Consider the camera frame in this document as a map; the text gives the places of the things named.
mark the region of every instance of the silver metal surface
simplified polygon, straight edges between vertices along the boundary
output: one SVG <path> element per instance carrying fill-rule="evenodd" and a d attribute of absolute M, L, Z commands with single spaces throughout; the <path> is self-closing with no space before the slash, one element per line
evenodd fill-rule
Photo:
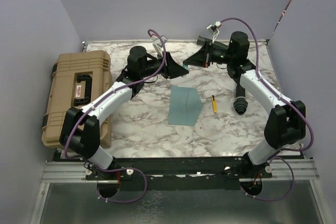
<path fill-rule="evenodd" d="M 311 180 L 319 178 L 313 159 L 288 159 L 294 171 L 295 180 Z M 288 166 L 281 160 L 274 160 L 270 164 L 272 178 L 270 180 L 292 180 Z M 42 183 L 96 183 L 96 180 L 86 181 L 86 169 L 83 162 L 48 162 L 43 171 Z M 251 181 L 254 178 L 240 179 L 241 182 Z M 117 183 L 117 180 L 100 180 L 100 183 Z"/>
<path fill-rule="evenodd" d="M 322 191 L 321 183 L 319 180 L 311 180 L 310 185 L 315 197 L 318 210 L 320 211 L 321 218 L 325 224 L 333 224 L 330 208 L 328 206 L 326 197 Z"/>
<path fill-rule="evenodd" d="M 294 172 L 295 180 L 315 180 L 319 178 L 319 173 L 313 159 L 287 159 L 286 160 Z M 272 178 L 263 178 L 263 181 L 273 180 L 292 180 L 288 166 L 281 160 L 274 160 L 270 167 Z M 240 179 L 241 182 L 251 181 L 252 179 Z"/>
<path fill-rule="evenodd" d="M 30 220 L 30 224 L 40 223 L 42 218 L 43 209 L 46 203 L 48 191 L 49 191 L 49 183 L 41 183 L 40 189 L 38 191 L 33 215 Z"/>
<path fill-rule="evenodd" d="M 42 174 L 42 183 L 97 183 L 85 180 L 83 162 L 47 162 Z M 100 183 L 117 183 L 117 180 L 100 180 Z"/>
<path fill-rule="evenodd" d="M 278 198 L 288 181 L 265 182 L 261 197 Z M 137 197 L 139 191 L 120 191 L 115 199 Z M 52 186 L 43 224 L 321 224 L 309 181 L 298 181 L 290 197 L 261 202 L 240 190 L 149 190 L 132 204 L 105 203 L 97 199 L 94 184 Z"/>

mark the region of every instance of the green cloth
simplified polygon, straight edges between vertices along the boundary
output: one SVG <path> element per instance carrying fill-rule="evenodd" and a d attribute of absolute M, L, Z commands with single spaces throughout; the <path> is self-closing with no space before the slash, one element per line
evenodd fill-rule
<path fill-rule="evenodd" d="M 194 126 L 202 108 L 203 104 L 196 89 L 173 86 L 168 124 Z"/>

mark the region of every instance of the white wall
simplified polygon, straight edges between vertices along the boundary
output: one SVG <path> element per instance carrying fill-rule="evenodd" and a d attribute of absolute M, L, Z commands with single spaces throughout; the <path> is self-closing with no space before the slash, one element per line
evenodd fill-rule
<path fill-rule="evenodd" d="M 60 0 L 0 0 L 0 216 L 29 223 L 44 161 L 41 123 L 50 72 L 80 38 Z"/>
<path fill-rule="evenodd" d="M 249 23 L 258 38 L 269 39 L 289 0 L 62 0 L 83 40 L 144 39 L 153 28 L 174 39 L 208 36 L 206 26 L 227 17 Z M 235 30 L 229 21 L 219 38 Z"/>
<path fill-rule="evenodd" d="M 335 0 L 293 0 L 269 49 L 285 95 L 306 104 L 316 137 L 308 154 L 315 159 L 336 221 L 335 13 Z"/>

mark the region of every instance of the yellow pencil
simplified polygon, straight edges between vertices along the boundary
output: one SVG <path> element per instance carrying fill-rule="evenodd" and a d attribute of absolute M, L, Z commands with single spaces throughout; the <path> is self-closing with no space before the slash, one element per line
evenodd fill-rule
<path fill-rule="evenodd" d="M 214 113 L 217 113 L 217 105 L 216 105 L 216 101 L 215 101 L 215 96 L 212 96 L 212 107 L 214 109 Z"/>

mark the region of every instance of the white marble surface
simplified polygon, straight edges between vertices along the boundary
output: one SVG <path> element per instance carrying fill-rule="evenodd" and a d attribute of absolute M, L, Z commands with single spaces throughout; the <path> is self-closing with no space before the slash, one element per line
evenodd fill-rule
<path fill-rule="evenodd" d="M 126 66 L 129 50 L 143 46 L 155 55 L 150 42 L 91 43 L 87 50 L 104 50 L 111 57 L 113 80 Z M 174 60 L 182 61 L 199 50 L 193 42 L 168 42 L 167 50 Z M 271 84 L 277 81 L 264 42 L 259 43 L 260 71 Z M 256 48 L 251 43 L 249 59 L 255 62 Z M 189 66 L 186 78 L 165 80 L 159 77 L 153 84 L 145 84 L 131 101 L 123 104 L 112 117 L 112 147 L 115 157 L 201 157 L 236 156 L 253 149 L 264 137 L 267 113 L 247 92 L 248 109 L 238 115 L 233 108 L 235 83 L 226 70 L 212 65 L 208 69 Z M 171 86 L 196 88 L 203 109 L 195 126 L 167 123 Z M 217 113 L 213 113 L 211 96 L 216 97 Z M 285 152 L 286 155 L 297 155 Z"/>

